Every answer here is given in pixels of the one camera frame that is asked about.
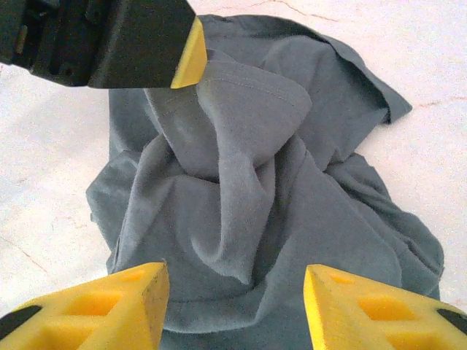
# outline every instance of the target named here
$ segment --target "crumpled cloth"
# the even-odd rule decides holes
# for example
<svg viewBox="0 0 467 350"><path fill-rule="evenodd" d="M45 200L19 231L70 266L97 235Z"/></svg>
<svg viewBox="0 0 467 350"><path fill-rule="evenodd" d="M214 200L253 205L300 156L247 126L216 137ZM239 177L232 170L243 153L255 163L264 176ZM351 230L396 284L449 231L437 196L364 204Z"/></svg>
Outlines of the crumpled cloth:
<svg viewBox="0 0 467 350"><path fill-rule="evenodd" d="M201 21L196 86L110 91L109 162L87 192L110 273L168 263L161 349L310 349L309 264L438 298L439 242L354 153L410 105L297 23Z"/></svg>

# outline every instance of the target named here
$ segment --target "white surface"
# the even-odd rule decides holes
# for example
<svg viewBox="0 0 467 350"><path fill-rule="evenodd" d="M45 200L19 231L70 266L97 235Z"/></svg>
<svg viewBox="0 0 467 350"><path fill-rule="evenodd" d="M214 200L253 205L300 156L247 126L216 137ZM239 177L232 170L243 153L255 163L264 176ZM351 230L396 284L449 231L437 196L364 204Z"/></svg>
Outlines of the white surface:
<svg viewBox="0 0 467 350"><path fill-rule="evenodd" d="M353 46L414 106L360 151L441 240L441 297L467 311L467 8L458 1L192 0L198 13L291 18ZM107 93L0 75L0 314L105 274L85 188L107 160Z"/></svg>

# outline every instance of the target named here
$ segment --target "marble floor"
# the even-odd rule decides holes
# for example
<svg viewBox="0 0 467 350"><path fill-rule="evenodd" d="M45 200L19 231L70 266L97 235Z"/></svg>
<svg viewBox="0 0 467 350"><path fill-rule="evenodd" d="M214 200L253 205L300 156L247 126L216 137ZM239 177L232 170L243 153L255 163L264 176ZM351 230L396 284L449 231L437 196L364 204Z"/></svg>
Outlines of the marble floor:
<svg viewBox="0 0 467 350"><path fill-rule="evenodd" d="M467 2L191 0L199 14L291 18L354 47L414 110L359 151L441 240L441 297L467 311ZM0 67L0 314L105 274L85 188L107 160L107 93Z"/></svg>

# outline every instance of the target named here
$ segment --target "black plastic part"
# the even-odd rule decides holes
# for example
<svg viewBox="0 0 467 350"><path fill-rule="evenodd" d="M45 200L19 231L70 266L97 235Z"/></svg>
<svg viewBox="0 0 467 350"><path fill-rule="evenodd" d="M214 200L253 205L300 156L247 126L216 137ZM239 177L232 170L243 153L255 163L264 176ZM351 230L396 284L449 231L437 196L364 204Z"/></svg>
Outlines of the black plastic part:
<svg viewBox="0 0 467 350"><path fill-rule="evenodd" d="M65 86L169 87L194 19L186 0L1 0L0 61Z"/></svg>
<svg viewBox="0 0 467 350"><path fill-rule="evenodd" d="M467 335L467 315L459 314L458 312L446 310L444 308L439 308L437 311L438 314L443 316L450 324Z"/></svg>
<svg viewBox="0 0 467 350"><path fill-rule="evenodd" d="M0 319L0 341L41 310L41 306L32 305L3 316Z"/></svg>
<svg viewBox="0 0 467 350"><path fill-rule="evenodd" d="M186 0L112 2L89 86L169 87L194 20Z"/></svg>
<svg viewBox="0 0 467 350"><path fill-rule="evenodd" d="M0 61L11 64L20 33L26 0L2 0L0 5Z"/></svg>

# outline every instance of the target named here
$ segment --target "gray fabric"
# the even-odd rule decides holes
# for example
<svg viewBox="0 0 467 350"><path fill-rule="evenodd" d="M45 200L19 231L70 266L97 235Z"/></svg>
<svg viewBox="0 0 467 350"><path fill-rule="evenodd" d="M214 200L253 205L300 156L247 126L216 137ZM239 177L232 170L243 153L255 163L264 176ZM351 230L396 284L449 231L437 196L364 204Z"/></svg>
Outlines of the gray fabric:
<svg viewBox="0 0 467 350"><path fill-rule="evenodd" d="M197 86L110 92L111 159L88 190L110 273L169 264L161 348L310 349L308 264L437 298L438 241L354 153L408 103L296 23L201 20Z"/></svg>

